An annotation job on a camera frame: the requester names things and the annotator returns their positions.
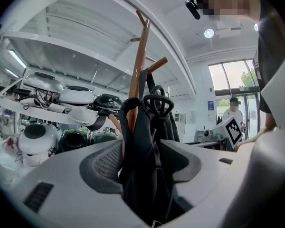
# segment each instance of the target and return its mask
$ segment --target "window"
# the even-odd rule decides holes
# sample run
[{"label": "window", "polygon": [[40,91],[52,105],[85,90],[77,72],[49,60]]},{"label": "window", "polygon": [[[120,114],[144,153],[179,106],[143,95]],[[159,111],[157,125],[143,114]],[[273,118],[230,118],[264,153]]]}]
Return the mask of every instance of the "window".
[{"label": "window", "polygon": [[217,96],[217,118],[222,119],[224,112],[230,108],[230,98],[231,96]]},{"label": "window", "polygon": [[224,63],[223,66],[231,89],[254,86],[244,61]]},{"label": "window", "polygon": [[265,128],[265,123],[266,123],[266,113],[260,111],[260,130]]},{"label": "window", "polygon": [[256,84],[256,86],[258,86],[257,76],[256,76],[255,68],[252,64],[252,60],[246,60],[246,62],[247,62],[247,65],[251,71],[251,75],[252,75],[252,78],[253,78],[255,84]]},{"label": "window", "polygon": [[249,132],[248,139],[253,138],[257,134],[257,101],[254,95],[248,99],[248,111],[249,111]]},{"label": "window", "polygon": [[209,66],[214,90],[228,89],[228,83],[221,64]]}]

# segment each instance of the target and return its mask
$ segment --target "white shelf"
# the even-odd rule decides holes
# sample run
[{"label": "white shelf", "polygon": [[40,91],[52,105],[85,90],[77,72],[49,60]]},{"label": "white shelf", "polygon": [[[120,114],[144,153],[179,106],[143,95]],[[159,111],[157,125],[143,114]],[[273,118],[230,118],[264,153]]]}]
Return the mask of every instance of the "white shelf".
[{"label": "white shelf", "polygon": [[81,123],[71,120],[67,116],[67,114],[51,112],[35,107],[30,107],[28,110],[24,110],[22,104],[16,101],[9,100],[5,97],[0,97],[0,106],[23,115],[43,119],[46,121],[62,124],[81,125]]}]

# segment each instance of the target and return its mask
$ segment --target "tree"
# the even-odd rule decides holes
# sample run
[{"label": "tree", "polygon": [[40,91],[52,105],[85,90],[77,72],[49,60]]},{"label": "tree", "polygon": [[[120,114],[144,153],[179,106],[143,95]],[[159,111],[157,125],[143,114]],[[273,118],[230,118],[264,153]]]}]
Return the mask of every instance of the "tree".
[{"label": "tree", "polygon": [[222,99],[222,100],[220,100],[220,102],[219,102],[218,105],[219,105],[219,106],[229,106],[229,100],[227,100],[227,99]]},{"label": "tree", "polygon": [[[252,75],[253,80],[256,82],[257,81],[256,80],[257,79],[257,75],[256,75],[256,72],[255,72],[254,68],[250,69],[250,71],[251,71],[251,75]],[[254,86],[253,82],[251,82],[251,78],[250,78],[249,73],[243,72],[242,76],[241,76],[241,79],[242,79],[242,85],[240,87],[253,87]]]}]

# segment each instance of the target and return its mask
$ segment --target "wooden coat rack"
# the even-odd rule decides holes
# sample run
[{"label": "wooden coat rack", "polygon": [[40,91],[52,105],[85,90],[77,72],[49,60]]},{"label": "wooden coat rack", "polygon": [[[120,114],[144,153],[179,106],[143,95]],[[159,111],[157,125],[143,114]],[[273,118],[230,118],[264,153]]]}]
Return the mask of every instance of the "wooden coat rack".
[{"label": "wooden coat rack", "polygon": [[[144,62],[146,59],[151,61],[151,62],[154,62],[154,64],[148,68],[148,74],[153,73],[155,70],[162,67],[163,65],[165,65],[168,62],[166,57],[163,57],[159,61],[155,62],[155,60],[152,57],[146,55],[147,42],[148,42],[148,36],[149,36],[151,22],[149,19],[144,20],[140,11],[137,10],[136,13],[137,13],[138,18],[140,19],[140,21],[142,23],[143,30],[142,30],[141,37],[130,39],[131,42],[139,42],[139,46],[138,46],[138,50],[137,50],[136,60],[135,60],[131,84],[130,84],[129,98],[139,97],[138,96],[138,94],[139,94],[139,75],[140,75],[141,71],[143,71]],[[138,112],[138,108],[135,108],[135,109],[131,110],[128,114],[129,128],[131,129],[132,132],[134,132],[135,122],[136,122],[136,118],[137,118],[137,112]],[[109,117],[112,120],[112,122],[115,124],[116,128],[119,129],[119,131],[121,132],[121,127],[120,127],[120,124],[119,124],[118,120],[116,119],[116,117],[113,115],[110,115]]]}]

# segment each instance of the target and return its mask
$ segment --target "ceiling light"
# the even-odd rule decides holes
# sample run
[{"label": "ceiling light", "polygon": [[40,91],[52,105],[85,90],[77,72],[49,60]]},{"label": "ceiling light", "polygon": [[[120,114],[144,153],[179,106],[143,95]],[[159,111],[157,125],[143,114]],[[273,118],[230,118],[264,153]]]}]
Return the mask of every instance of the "ceiling light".
[{"label": "ceiling light", "polygon": [[5,71],[7,71],[10,75],[13,75],[16,78],[19,78],[19,76],[15,75],[12,71],[5,69]]},{"label": "ceiling light", "polygon": [[204,35],[206,38],[212,38],[214,36],[213,29],[211,28],[206,29]]},{"label": "ceiling light", "polygon": [[19,56],[13,50],[9,50],[9,53],[17,60],[17,62],[21,64],[21,66],[23,66],[24,68],[27,68],[25,63],[19,58]]}]

